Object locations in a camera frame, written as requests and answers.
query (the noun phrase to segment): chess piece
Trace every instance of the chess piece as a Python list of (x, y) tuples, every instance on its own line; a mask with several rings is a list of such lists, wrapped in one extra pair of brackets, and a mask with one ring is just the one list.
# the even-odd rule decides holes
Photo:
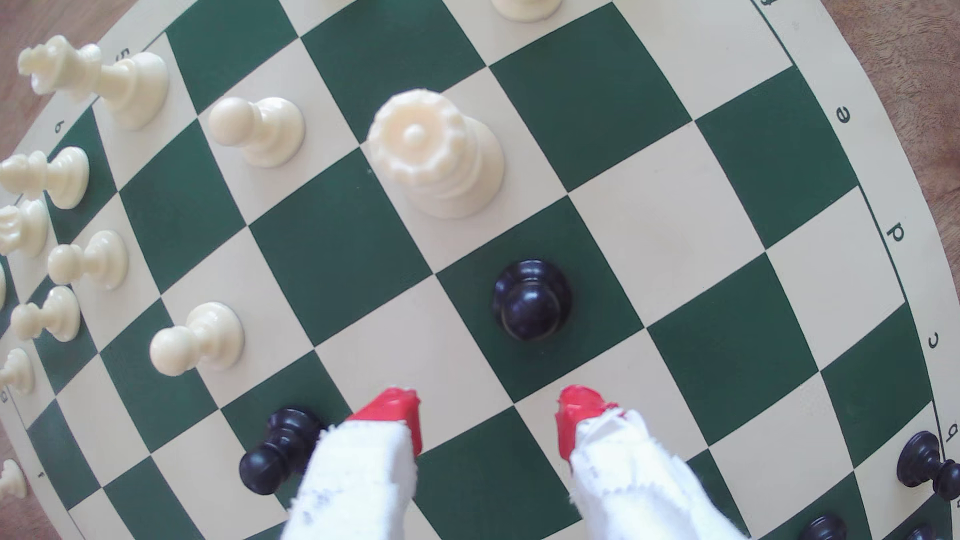
[(90, 92), (104, 98), (117, 124), (138, 130), (154, 119), (167, 96), (167, 66), (153, 53), (137, 53), (114, 65), (103, 65), (100, 47), (79, 51), (63, 36), (24, 49), (16, 61), (20, 75), (30, 75), (36, 94), (67, 90), (77, 101)]
[(940, 441), (929, 431), (910, 438), (897, 460), (897, 479), (907, 487), (933, 480), (933, 491), (946, 501), (960, 497), (960, 464), (940, 461)]
[(186, 326), (163, 329), (150, 342), (150, 361), (156, 370), (175, 377), (203, 363), (215, 370), (233, 365), (243, 351), (243, 326), (227, 306), (207, 302), (194, 307)]
[(47, 243), (50, 216), (44, 201), (20, 201), (15, 207), (0, 209), (0, 255), (16, 250), (33, 258), (40, 255)]
[(303, 143), (303, 114), (293, 103), (268, 97), (251, 103), (238, 97), (221, 100), (210, 111), (210, 134), (224, 146), (243, 148), (247, 163), (276, 167)]
[(240, 479), (270, 495), (293, 473), (303, 474), (324, 426), (308, 410), (282, 408), (267, 419), (267, 438), (240, 458)]
[(5, 495), (13, 495), (18, 499), (27, 496), (27, 479), (12, 459), (3, 462), (3, 472), (0, 473), (0, 497)]
[(492, 0), (504, 17), (516, 22), (535, 22), (552, 15), (562, 0)]
[(69, 210), (78, 205), (86, 193), (90, 162), (86, 152), (67, 146), (47, 163), (47, 155), (39, 150), (30, 156), (16, 154), (0, 163), (0, 184), (14, 195), (23, 193), (31, 201), (43, 198), (43, 190), (58, 209)]
[(493, 317), (521, 341), (557, 331), (570, 313), (573, 294), (564, 274), (549, 262), (530, 259), (508, 266), (493, 286)]
[(377, 176), (399, 184), (420, 210), (444, 219), (479, 211), (503, 183), (503, 151), (487, 126), (425, 89), (390, 98), (370, 132)]
[(29, 394), (34, 391), (34, 366), (27, 352), (13, 349), (7, 353), (7, 361), (0, 368), (0, 385), (6, 384), (17, 394)]
[(70, 341), (80, 331), (80, 304), (69, 287), (50, 289), (43, 307), (21, 304), (10, 315), (10, 326), (20, 340), (39, 337), (47, 329), (58, 341)]
[(847, 524), (833, 514), (825, 514), (811, 521), (800, 533), (799, 540), (845, 540)]
[(937, 531), (930, 524), (917, 526), (903, 540), (937, 540)]
[(77, 282), (87, 274), (105, 290), (111, 290), (127, 277), (127, 266), (127, 247), (114, 231), (94, 234), (86, 249), (61, 244), (47, 257), (47, 273), (58, 285)]

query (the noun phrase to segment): white chess piece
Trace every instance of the white chess piece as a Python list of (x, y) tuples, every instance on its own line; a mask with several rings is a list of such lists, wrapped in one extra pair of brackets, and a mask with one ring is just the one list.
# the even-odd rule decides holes
[(244, 333), (240, 319), (227, 306), (207, 302), (194, 307), (186, 326), (163, 329), (150, 342), (150, 361), (156, 370), (175, 377), (202, 363), (224, 370), (243, 351)]
[(18, 499), (27, 496), (27, 479), (12, 459), (3, 462), (3, 472), (0, 473), (0, 497), (5, 495), (13, 495)]
[(27, 257), (40, 254), (47, 243), (50, 216), (44, 201), (21, 201), (0, 209), (0, 255), (20, 250)]
[(16, 61), (20, 75), (30, 75), (37, 94), (68, 90), (74, 99), (90, 92), (104, 98), (117, 123), (138, 130), (154, 119), (167, 96), (167, 66), (153, 53), (137, 53), (114, 65), (103, 65), (100, 47), (79, 51), (63, 36), (24, 49)]
[(78, 205), (86, 193), (90, 162), (86, 152), (67, 146), (47, 163), (47, 155), (39, 150), (30, 156), (16, 154), (0, 162), (0, 185), (14, 195), (23, 193), (31, 201), (43, 197), (47, 190), (58, 209), (69, 210)]
[(127, 266), (127, 247), (114, 231), (94, 234), (86, 249), (77, 244), (61, 244), (47, 257), (47, 273), (58, 285), (77, 282), (87, 274), (105, 290), (111, 290), (127, 277)]
[(23, 349), (13, 349), (7, 353), (7, 361), (0, 368), (0, 385), (3, 384), (8, 384), (17, 394), (34, 391), (34, 366)]
[(562, 0), (492, 0), (504, 17), (516, 22), (535, 22), (552, 15)]
[(276, 167), (292, 158), (303, 143), (303, 114), (283, 98), (251, 103), (229, 97), (210, 111), (210, 133), (224, 146), (242, 147), (247, 163)]
[(10, 326), (17, 339), (40, 336), (47, 329), (58, 341), (70, 341), (80, 331), (80, 304), (69, 287), (50, 289), (43, 307), (21, 304), (10, 315)]
[(376, 174), (400, 184), (416, 207), (435, 217), (479, 211), (503, 182), (496, 137), (437, 92), (408, 90), (390, 98), (367, 141)]

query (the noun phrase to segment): wooden table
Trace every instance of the wooden table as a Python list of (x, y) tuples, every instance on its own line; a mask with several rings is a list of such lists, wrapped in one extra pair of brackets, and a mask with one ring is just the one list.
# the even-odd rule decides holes
[[(49, 99), (35, 96), (17, 75), (20, 50), (56, 34), (78, 46), (97, 41), (133, 1), (5, 0), (0, 7), (0, 158), (12, 154)], [(893, 120), (958, 283), (960, 0), (823, 1)], [(11, 457), (16, 459), (0, 430), (0, 460)], [(0, 539), (57, 537), (33, 494), (25, 501), (0, 501)]]

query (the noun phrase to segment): black chess piece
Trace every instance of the black chess piece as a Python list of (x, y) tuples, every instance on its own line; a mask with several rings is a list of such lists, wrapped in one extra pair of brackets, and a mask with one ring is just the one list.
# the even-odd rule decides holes
[(806, 525), (798, 540), (846, 540), (847, 524), (833, 514), (824, 514)]
[(286, 407), (267, 419), (267, 438), (240, 458), (240, 479), (253, 493), (270, 495), (293, 473), (306, 470), (324, 428), (310, 411)]
[(933, 491), (946, 501), (960, 497), (960, 465), (940, 461), (940, 441), (929, 431), (910, 437), (897, 460), (897, 479), (907, 487), (933, 479)]
[(937, 531), (930, 524), (924, 523), (911, 530), (903, 540), (937, 540)]
[(508, 266), (493, 286), (493, 316), (507, 333), (535, 341), (557, 331), (566, 321), (573, 294), (564, 274), (539, 259)]

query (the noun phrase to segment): vinyl chess mat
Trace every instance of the vinyl chess mat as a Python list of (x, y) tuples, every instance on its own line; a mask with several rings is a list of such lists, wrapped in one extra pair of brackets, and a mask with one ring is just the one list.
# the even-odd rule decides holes
[[(818, 2), (565, 0), (518, 24), (487, 0), (141, 0), (99, 44), (163, 57), (166, 103), (126, 132), (102, 100), (55, 96), (17, 152), (80, 146), (89, 189), (48, 204), (39, 257), (2, 260), (6, 329), (42, 303), (58, 243), (111, 229), (131, 255), (118, 289), (73, 287), (76, 339), (0, 338), (34, 363), (35, 391), (0, 393), (0, 419), (63, 538), (277, 538), (298, 480), (258, 496), (237, 475), (267, 416), (338, 423), (390, 384), (422, 398), (407, 538), (584, 540), (553, 419), (570, 383), (639, 410), (755, 538), (825, 511), (854, 540), (958, 530), (956, 507), (894, 470), (919, 430), (960, 453), (960, 305)], [(431, 218), (371, 171), (373, 114), (412, 87), (503, 147), (480, 213)], [(210, 108), (233, 95), (297, 104), (299, 153), (261, 170), (214, 143)], [(542, 342), (490, 313), (524, 258), (574, 291)], [(243, 356), (162, 376), (151, 338), (207, 301), (239, 315)]]

